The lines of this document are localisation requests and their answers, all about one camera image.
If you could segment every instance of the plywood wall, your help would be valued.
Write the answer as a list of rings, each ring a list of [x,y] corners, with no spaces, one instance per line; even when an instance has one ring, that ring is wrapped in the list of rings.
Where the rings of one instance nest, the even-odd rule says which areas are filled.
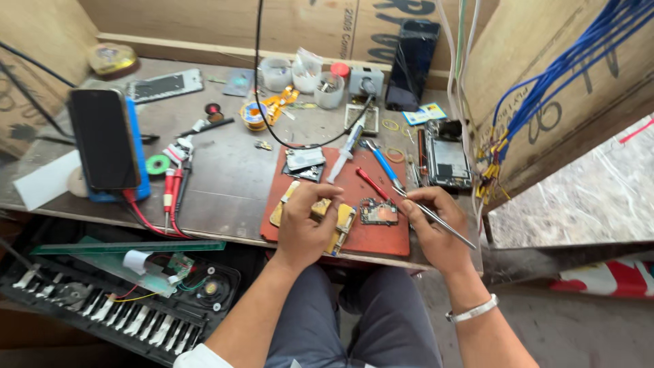
[[[73,83],[86,78],[88,49],[97,43],[97,29],[77,0],[4,1],[0,39],[38,60]],[[29,62],[0,48],[0,60],[28,87],[51,114],[63,105],[68,87]],[[22,155],[45,119],[0,73],[0,149]]]
[[[102,41],[127,43],[142,56],[226,64],[230,59],[213,46],[231,47],[228,53],[238,57],[249,56],[254,48],[258,0],[79,1],[101,32]],[[474,1],[468,2],[466,30],[474,5]],[[498,2],[482,2],[478,34]],[[443,0],[443,4],[456,38],[458,0]],[[402,18],[439,22],[433,1],[264,0],[261,49],[293,54],[301,46],[325,58],[391,64]],[[432,76],[446,81],[449,55],[442,33]]]
[[[466,94],[479,128],[478,144],[489,140],[502,94],[542,72],[605,4],[606,0],[501,0],[468,63]],[[652,34],[654,22],[559,92],[515,135],[500,175],[509,194],[519,194],[654,111]],[[572,72],[555,87],[570,76]],[[530,87],[520,88],[500,106],[495,137],[505,130]],[[485,210],[505,201],[499,196]]]

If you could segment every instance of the green ruler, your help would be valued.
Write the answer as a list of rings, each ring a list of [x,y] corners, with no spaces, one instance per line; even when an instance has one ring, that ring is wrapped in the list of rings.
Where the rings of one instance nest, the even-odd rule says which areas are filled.
[[[137,242],[137,243],[91,243],[49,244],[37,246],[29,254],[91,254],[91,253],[125,253],[133,249],[139,251],[202,251],[223,250],[225,242],[218,240],[188,240],[172,242]]]

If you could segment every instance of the blue power supply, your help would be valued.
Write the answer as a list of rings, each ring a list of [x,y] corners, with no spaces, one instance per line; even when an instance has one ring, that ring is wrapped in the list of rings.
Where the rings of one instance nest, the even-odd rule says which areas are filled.
[[[145,155],[143,154],[143,144],[141,143],[141,132],[139,131],[139,120],[136,116],[136,105],[134,100],[125,97],[127,106],[129,125],[131,128],[131,138],[134,142],[134,151],[136,153],[136,162],[139,166],[139,175],[141,184],[134,190],[136,200],[147,198],[150,195],[150,178],[145,170]],[[122,199],[115,195],[103,191],[94,191],[88,187],[88,198],[93,202],[119,202]]]

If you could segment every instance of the man's left hand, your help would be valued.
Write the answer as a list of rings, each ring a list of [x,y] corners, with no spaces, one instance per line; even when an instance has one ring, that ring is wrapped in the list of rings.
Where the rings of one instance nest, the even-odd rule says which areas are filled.
[[[329,184],[300,184],[284,205],[273,259],[298,274],[318,261],[336,228],[338,206],[343,203],[339,194],[342,193],[342,188]],[[332,203],[318,224],[309,217],[311,206],[321,198],[330,199]]]

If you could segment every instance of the blue screwdriver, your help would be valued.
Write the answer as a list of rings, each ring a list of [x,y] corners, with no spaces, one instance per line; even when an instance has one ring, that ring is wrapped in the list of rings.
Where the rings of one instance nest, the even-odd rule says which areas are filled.
[[[400,180],[398,179],[398,176],[395,174],[393,169],[390,167],[386,159],[384,158],[384,155],[381,153],[379,150],[379,146],[371,143],[370,140],[366,140],[366,143],[368,144],[368,147],[370,148],[370,151],[375,154],[375,157],[377,158],[377,161],[379,161],[379,164],[381,165],[382,168],[384,168],[384,171],[386,172],[386,175],[388,175],[388,178],[393,182],[393,185],[395,185],[397,188],[404,189],[404,185],[400,183]]]

